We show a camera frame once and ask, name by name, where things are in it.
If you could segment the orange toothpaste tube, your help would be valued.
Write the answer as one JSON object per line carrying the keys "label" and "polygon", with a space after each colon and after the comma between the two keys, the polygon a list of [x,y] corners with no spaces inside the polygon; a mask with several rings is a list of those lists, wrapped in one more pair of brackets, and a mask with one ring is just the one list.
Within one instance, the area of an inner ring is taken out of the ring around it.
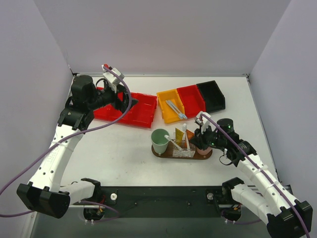
{"label": "orange toothpaste tube", "polygon": [[192,137],[194,137],[194,133],[191,132],[190,130],[187,130],[187,136],[188,136],[188,140],[190,140]]}

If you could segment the yellow toothpaste tube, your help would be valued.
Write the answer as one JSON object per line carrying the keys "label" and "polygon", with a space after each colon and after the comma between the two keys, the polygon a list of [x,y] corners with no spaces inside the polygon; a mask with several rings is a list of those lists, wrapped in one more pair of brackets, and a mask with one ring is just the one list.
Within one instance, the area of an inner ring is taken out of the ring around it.
{"label": "yellow toothpaste tube", "polygon": [[181,146],[183,141],[184,132],[178,128],[175,129],[175,142],[178,146]]}

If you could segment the white toothbrush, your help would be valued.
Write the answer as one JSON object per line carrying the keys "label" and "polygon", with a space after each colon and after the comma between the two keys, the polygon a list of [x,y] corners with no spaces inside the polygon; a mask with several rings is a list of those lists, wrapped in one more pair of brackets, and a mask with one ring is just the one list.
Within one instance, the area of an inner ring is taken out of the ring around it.
{"label": "white toothbrush", "polygon": [[173,141],[169,135],[165,135],[164,137],[166,140],[171,142],[178,150],[182,150],[182,148],[175,141]]}
{"label": "white toothbrush", "polygon": [[187,150],[190,151],[190,143],[189,143],[188,136],[187,136],[187,124],[186,123],[184,123],[182,125],[182,130],[183,130],[184,135],[185,135],[185,141],[186,141]]}

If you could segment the clear textured glass holder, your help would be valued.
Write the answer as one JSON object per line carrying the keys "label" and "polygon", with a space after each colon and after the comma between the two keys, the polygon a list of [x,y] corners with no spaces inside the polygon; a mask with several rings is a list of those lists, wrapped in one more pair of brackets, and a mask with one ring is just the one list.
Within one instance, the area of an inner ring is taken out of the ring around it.
{"label": "clear textured glass holder", "polygon": [[180,142],[176,141],[176,132],[173,133],[172,141],[174,141],[176,144],[178,144],[182,149],[180,150],[175,146],[175,144],[172,143],[172,155],[176,158],[187,158],[192,159],[194,157],[194,154],[196,152],[196,147],[189,143],[189,149],[187,149],[187,140],[186,136],[184,135],[182,140]]}

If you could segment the green cup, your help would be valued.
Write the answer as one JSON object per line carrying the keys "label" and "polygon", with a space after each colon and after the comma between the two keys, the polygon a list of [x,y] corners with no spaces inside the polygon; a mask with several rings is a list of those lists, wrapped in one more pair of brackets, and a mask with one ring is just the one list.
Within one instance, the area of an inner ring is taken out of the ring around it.
{"label": "green cup", "polygon": [[153,149],[158,154],[163,154],[168,146],[169,141],[165,138],[165,136],[168,135],[168,131],[165,129],[156,129],[151,134],[151,142]]}

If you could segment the pink cup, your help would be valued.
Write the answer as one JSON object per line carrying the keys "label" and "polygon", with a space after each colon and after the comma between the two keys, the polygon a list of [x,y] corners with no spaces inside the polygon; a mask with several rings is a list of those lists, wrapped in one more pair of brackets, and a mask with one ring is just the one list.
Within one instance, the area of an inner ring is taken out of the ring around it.
{"label": "pink cup", "polygon": [[199,149],[198,147],[196,148],[196,151],[198,154],[202,155],[202,156],[205,156],[207,155],[209,152],[212,151],[212,148],[211,147],[208,147],[207,149]]}

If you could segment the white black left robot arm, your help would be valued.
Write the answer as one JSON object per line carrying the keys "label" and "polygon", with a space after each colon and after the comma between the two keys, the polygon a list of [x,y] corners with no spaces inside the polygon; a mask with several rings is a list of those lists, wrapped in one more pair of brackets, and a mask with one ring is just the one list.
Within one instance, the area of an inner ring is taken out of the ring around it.
{"label": "white black left robot arm", "polygon": [[123,76],[104,75],[103,89],[97,89],[92,77],[76,76],[65,108],[57,121],[55,135],[48,152],[40,157],[38,170],[27,184],[20,184],[17,195],[29,210],[55,218],[64,216],[71,204],[81,200],[98,202],[102,197],[100,182],[83,178],[61,186],[65,168],[83,135],[94,119],[94,111],[112,105],[122,115],[138,103],[123,82]]}

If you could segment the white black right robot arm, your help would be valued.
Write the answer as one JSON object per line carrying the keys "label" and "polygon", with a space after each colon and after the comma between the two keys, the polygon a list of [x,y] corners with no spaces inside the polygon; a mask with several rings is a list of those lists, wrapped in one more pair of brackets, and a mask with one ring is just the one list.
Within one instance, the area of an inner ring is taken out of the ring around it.
{"label": "white black right robot arm", "polygon": [[190,142],[200,150],[218,149],[257,188],[253,191],[240,178],[222,184],[223,191],[234,202],[255,214],[272,238],[309,237],[313,208],[291,194],[269,171],[255,148],[235,132],[232,119],[214,122],[205,112],[195,117],[199,126]]}

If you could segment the brown oval wooden tray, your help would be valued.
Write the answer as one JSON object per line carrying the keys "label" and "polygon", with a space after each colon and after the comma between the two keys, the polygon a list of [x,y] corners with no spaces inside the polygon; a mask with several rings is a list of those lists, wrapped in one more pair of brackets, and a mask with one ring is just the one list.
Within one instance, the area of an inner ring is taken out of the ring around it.
{"label": "brown oval wooden tray", "polygon": [[[151,147],[152,153],[159,158],[164,158],[164,159],[182,159],[182,160],[190,160],[190,159],[185,159],[185,158],[176,158],[173,157],[172,152],[172,143],[169,142],[166,151],[163,154],[158,154],[154,151],[153,146]],[[200,154],[197,153],[197,151],[194,154],[194,157],[191,160],[206,160],[208,159],[211,155],[212,155],[213,151],[209,152],[207,155],[202,156]]]}

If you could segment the red toothpaste bin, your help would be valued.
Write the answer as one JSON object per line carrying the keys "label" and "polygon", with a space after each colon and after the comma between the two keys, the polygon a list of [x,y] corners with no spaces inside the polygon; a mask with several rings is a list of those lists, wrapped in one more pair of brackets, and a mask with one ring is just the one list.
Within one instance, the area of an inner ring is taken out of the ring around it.
{"label": "red toothpaste bin", "polygon": [[187,118],[194,118],[199,112],[206,110],[206,104],[196,85],[176,89],[184,106]]}

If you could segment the yellow bin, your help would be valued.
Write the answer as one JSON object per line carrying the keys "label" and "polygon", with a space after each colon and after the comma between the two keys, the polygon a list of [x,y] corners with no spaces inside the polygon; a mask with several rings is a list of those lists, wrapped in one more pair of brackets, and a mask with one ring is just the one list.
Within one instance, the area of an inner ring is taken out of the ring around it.
{"label": "yellow bin", "polygon": [[185,113],[184,105],[180,99],[178,91],[176,89],[157,92],[158,104],[162,111],[162,118],[165,124],[174,123],[180,121],[176,112],[166,103],[166,100],[170,100],[183,114]]}

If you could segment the black bin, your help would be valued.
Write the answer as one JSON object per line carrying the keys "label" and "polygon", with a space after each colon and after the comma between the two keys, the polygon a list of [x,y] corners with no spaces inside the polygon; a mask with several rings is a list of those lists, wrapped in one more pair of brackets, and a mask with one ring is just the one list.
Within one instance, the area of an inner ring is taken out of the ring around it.
{"label": "black bin", "polygon": [[215,80],[198,83],[196,86],[205,102],[207,113],[221,111],[226,108],[225,97]]}

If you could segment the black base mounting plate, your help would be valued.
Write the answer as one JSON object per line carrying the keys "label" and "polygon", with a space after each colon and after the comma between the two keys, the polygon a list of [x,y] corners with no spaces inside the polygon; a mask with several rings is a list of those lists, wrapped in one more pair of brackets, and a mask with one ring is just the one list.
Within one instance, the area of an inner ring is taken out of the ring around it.
{"label": "black base mounting plate", "polygon": [[86,205],[86,220],[107,218],[217,218],[238,220],[242,207],[221,186],[103,186],[92,201],[107,208]]}

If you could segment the aluminium table frame rail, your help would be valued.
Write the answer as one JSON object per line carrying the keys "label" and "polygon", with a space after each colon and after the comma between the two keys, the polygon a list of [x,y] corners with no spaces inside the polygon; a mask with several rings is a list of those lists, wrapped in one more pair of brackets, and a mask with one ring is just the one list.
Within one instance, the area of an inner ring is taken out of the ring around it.
{"label": "aluminium table frame rail", "polygon": [[215,81],[156,96],[130,92],[123,75],[118,73],[106,73],[102,82],[104,86],[99,88],[88,75],[73,79],[71,95],[60,113],[51,147],[40,157],[42,163],[29,182],[17,189],[17,195],[28,209],[59,219],[70,205],[79,201],[98,204],[102,197],[98,181],[83,178],[74,185],[60,185],[74,148],[83,135],[90,132],[90,123],[93,119],[116,113],[110,118],[112,123],[122,120],[128,125],[150,127],[156,107],[162,106],[162,100],[167,98],[167,103],[183,119],[191,118],[197,104],[203,104],[204,110],[195,116],[198,128],[189,143],[198,153],[221,150],[261,193],[257,196],[241,179],[233,178],[222,185],[229,202],[246,205],[266,224],[273,238],[298,238],[310,230],[310,205],[299,202],[284,189],[262,164],[250,143],[240,139],[232,119],[211,119],[212,112],[225,108],[225,97]]}

